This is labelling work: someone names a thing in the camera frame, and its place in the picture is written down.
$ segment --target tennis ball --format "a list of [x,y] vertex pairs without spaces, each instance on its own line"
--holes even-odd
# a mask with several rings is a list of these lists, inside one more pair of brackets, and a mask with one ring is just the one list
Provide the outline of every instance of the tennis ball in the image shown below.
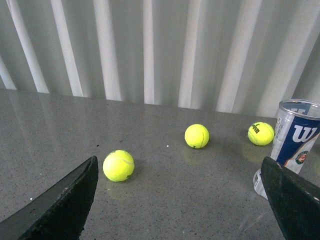
[[207,145],[209,131],[201,124],[193,124],[185,130],[184,139],[190,147],[200,149]]
[[248,138],[258,146],[264,146],[274,139],[275,131],[268,123],[256,122],[252,124],[248,130]]
[[124,150],[116,150],[108,154],[103,162],[103,172],[108,179],[121,182],[130,177],[135,169],[134,159]]

